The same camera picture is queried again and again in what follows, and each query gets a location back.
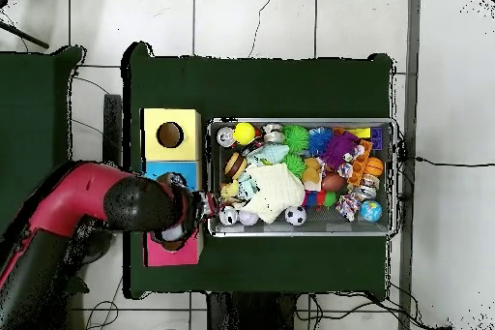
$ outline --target pink box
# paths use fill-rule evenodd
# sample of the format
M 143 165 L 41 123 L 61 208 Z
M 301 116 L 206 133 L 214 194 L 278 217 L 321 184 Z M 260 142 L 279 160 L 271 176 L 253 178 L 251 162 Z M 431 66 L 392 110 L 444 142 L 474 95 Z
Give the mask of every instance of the pink box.
M 147 267 L 195 265 L 199 261 L 203 246 L 203 231 L 201 229 L 188 239 L 184 248 L 175 253 L 166 251 L 160 243 L 154 242 L 150 234 L 147 233 L 143 251 L 144 265 Z

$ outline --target green mat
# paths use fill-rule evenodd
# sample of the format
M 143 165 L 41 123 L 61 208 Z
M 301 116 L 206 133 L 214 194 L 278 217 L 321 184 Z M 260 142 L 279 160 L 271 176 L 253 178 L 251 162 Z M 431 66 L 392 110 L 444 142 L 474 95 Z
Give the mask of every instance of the green mat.
M 0 236 L 24 200 L 69 156 L 69 78 L 82 48 L 0 52 Z
M 389 116 L 392 61 L 302 61 L 150 56 L 134 43 L 122 61 L 124 166 L 140 169 L 139 109 L 194 108 L 203 131 L 215 117 Z M 385 237 L 213 238 L 199 264 L 146 268 L 142 234 L 124 241 L 124 289 L 144 291 L 370 290 L 385 296 Z

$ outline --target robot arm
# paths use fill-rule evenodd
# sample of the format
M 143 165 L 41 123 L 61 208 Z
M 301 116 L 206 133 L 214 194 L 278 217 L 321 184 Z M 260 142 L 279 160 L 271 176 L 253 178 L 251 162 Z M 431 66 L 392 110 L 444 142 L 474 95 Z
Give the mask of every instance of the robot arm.
M 0 328 L 23 330 L 36 319 L 46 294 L 55 290 L 53 277 L 83 217 L 128 231 L 183 225 L 172 242 L 180 248 L 177 242 L 197 228 L 201 202 L 186 188 L 115 166 L 77 162 L 57 169 L 26 200 L 0 243 Z

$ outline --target white ball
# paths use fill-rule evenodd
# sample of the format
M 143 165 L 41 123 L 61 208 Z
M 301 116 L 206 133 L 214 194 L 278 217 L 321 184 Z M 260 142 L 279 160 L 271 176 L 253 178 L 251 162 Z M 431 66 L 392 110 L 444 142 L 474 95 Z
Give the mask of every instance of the white ball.
M 218 213 L 218 217 L 225 226 L 231 226 L 239 219 L 237 211 L 232 206 L 223 207 Z
M 253 226 L 258 222 L 259 216 L 252 212 L 239 211 L 239 222 L 244 226 Z
M 289 206 L 285 209 L 285 221 L 293 226 L 301 226 L 306 221 L 306 210 L 303 206 Z

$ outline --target small soccer ball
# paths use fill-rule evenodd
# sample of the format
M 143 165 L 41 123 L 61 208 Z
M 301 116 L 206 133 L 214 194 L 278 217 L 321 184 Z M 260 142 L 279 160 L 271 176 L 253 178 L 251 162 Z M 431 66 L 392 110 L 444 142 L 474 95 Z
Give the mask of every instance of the small soccer ball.
M 218 213 L 218 217 L 221 223 L 225 226 L 231 226 L 239 219 L 237 211 L 232 206 L 225 206 L 222 208 Z
M 285 209 L 285 221 L 293 226 L 301 226 L 306 221 L 306 210 L 303 206 L 289 206 Z
M 382 206 L 376 200 L 366 200 L 361 206 L 361 216 L 365 221 L 376 222 L 382 216 Z
M 259 216 L 247 211 L 239 211 L 239 222 L 244 226 L 253 226 L 258 222 Z

